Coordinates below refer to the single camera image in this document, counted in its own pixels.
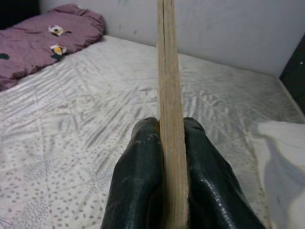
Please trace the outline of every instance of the black object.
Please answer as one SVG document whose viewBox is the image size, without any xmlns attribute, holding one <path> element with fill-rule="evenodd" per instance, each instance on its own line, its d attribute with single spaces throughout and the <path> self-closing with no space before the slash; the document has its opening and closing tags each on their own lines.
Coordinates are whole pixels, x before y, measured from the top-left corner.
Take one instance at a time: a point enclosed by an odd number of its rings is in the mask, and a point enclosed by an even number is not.
<svg viewBox="0 0 305 229">
<path fill-rule="evenodd" d="M 39 0 L 0 0 L 0 30 L 39 15 Z"/>
<path fill-rule="evenodd" d="M 193 118 L 184 119 L 192 229 L 264 229 L 231 166 Z"/>
<path fill-rule="evenodd" d="M 102 229 L 160 228 L 162 156 L 158 120 L 139 121 L 115 165 Z"/>
<path fill-rule="evenodd" d="M 10 58 L 6 53 L 0 53 L 0 59 L 8 60 Z"/>
<path fill-rule="evenodd" d="M 191 229 L 264 229 L 231 166 L 193 118 L 184 119 Z M 160 229 L 162 149 L 158 120 L 138 122 L 116 164 L 101 229 Z"/>
<path fill-rule="evenodd" d="M 280 79 L 305 114 L 305 35 L 284 68 Z"/>
</svg>

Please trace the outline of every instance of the wooden board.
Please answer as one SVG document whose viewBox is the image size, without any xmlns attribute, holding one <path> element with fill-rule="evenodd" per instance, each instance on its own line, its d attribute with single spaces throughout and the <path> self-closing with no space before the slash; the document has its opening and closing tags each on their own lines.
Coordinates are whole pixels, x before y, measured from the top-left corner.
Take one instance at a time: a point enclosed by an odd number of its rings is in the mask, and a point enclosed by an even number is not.
<svg viewBox="0 0 305 229">
<path fill-rule="evenodd" d="M 159 114 L 167 229 L 187 228 L 188 182 L 173 0 L 158 0 Z"/>
</svg>

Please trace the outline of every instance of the bed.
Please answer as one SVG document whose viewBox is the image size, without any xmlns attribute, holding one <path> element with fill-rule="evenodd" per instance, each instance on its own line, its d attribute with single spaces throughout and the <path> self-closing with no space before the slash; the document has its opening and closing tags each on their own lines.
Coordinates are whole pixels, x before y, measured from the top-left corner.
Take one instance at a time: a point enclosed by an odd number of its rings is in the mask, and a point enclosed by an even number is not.
<svg viewBox="0 0 305 229">
<path fill-rule="evenodd" d="M 104 39 L 0 93 L 0 228 L 98 229 L 134 124 L 157 113 L 156 48 Z M 270 226 L 246 132 L 303 123 L 277 78 L 179 55 L 184 116 L 197 119 Z"/>
</svg>

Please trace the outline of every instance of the white cloth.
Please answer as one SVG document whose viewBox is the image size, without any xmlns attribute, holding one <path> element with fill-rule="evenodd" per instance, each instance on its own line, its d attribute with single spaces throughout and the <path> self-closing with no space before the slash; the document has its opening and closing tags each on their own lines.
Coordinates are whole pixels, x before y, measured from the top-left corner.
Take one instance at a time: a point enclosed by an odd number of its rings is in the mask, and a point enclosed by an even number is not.
<svg viewBox="0 0 305 229">
<path fill-rule="evenodd" d="M 276 229 L 305 227 L 305 125 L 266 122 L 249 133 Z"/>
</svg>

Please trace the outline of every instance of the mattress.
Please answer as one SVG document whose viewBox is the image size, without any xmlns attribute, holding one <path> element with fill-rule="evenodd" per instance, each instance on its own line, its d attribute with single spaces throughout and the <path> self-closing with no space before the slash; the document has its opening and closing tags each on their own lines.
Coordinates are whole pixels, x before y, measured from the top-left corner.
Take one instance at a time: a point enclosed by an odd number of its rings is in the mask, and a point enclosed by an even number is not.
<svg viewBox="0 0 305 229">
<path fill-rule="evenodd" d="M 179 55 L 185 116 L 197 119 L 269 226 L 246 132 L 302 123 L 278 79 Z M 0 228 L 98 229 L 134 124 L 157 112 L 156 48 L 106 36 L 0 93 Z"/>
</svg>

